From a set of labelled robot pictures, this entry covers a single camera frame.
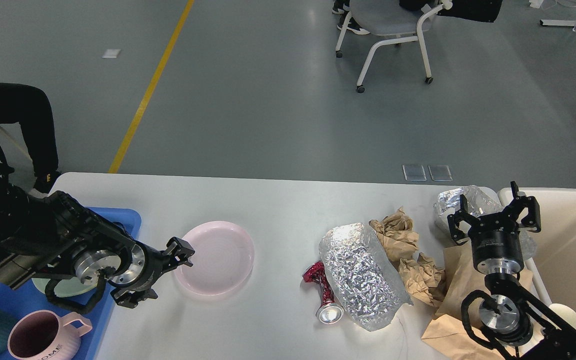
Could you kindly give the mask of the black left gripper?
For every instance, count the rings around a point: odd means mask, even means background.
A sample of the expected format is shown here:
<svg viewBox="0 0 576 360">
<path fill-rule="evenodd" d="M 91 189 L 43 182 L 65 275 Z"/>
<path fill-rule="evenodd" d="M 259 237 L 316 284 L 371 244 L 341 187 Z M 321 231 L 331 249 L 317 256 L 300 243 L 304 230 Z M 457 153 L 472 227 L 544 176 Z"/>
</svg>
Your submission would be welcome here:
<svg viewBox="0 0 576 360">
<path fill-rule="evenodd" d="M 152 287 L 158 278 L 181 265 L 193 267 L 191 257 L 194 254 L 191 244 L 176 236 L 169 239 L 165 250 L 137 243 L 132 247 L 128 269 L 110 278 L 109 284 L 114 287 L 110 296 L 118 306 L 129 309 L 134 309 L 141 301 L 157 299 L 158 294 Z"/>
</svg>

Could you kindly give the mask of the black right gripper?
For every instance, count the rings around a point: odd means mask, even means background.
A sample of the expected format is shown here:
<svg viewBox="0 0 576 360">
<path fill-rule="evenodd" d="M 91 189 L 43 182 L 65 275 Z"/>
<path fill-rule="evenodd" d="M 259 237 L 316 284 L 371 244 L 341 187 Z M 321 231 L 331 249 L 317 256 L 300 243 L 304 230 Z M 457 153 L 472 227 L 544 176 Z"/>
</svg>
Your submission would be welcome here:
<svg viewBox="0 0 576 360">
<path fill-rule="evenodd" d="M 447 216 L 450 237 L 456 245 L 466 243 L 467 234 L 460 224 L 470 225 L 473 268 L 480 273 L 519 273 L 524 260 L 519 241 L 519 229 L 533 233 L 542 230 L 540 205 L 535 196 L 521 193 L 515 181 L 510 182 L 512 201 L 503 208 L 502 215 L 478 218 L 468 212 L 468 200 L 459 195 L 459 209 Z"/>
</svg>

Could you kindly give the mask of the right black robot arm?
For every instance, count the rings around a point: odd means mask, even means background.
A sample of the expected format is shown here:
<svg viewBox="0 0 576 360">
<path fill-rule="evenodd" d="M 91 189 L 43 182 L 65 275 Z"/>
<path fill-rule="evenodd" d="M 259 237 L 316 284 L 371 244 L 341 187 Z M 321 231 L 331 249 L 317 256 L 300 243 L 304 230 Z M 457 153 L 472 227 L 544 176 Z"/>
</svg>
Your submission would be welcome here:
<svg viewBox="0 0 576 360">
<path fill-rule="evenodd" d="M 576 360 L 576 328 L 549 309 L 519 282 L 525 267 L 520 230 L 541 231 L 537 199 L 510 183 L 512 201 L 503 210 L 474 216 L 468 200 L 447 217 L 451 239 L 470 240 L 473 268 L 484 276 L 486 291 L 476 289 L 461 303 L 468 337 L 505 360 Z"/>
</svg>

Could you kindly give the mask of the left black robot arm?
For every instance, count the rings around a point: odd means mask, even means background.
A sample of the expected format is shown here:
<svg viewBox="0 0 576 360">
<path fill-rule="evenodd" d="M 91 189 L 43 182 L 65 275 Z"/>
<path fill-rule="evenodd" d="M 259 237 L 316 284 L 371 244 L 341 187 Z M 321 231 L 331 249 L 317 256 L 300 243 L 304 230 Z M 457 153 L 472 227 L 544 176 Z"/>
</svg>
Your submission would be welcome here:
<svg viewBox="0 0 576 360">
<path fill-rule="evenodd" d="M 172 237 L 156 250 L 68 193 L 31 196 L 9 182 L 11 172 L 0 146 L 0 283 L 10 289 L 48 279 L 49 303 L 87 314 L 112 286 L 115 303 L 133 309 L 157 299 L 153 285 L 163 274 L 192 266 L 187 241 Z"/>
</svg>

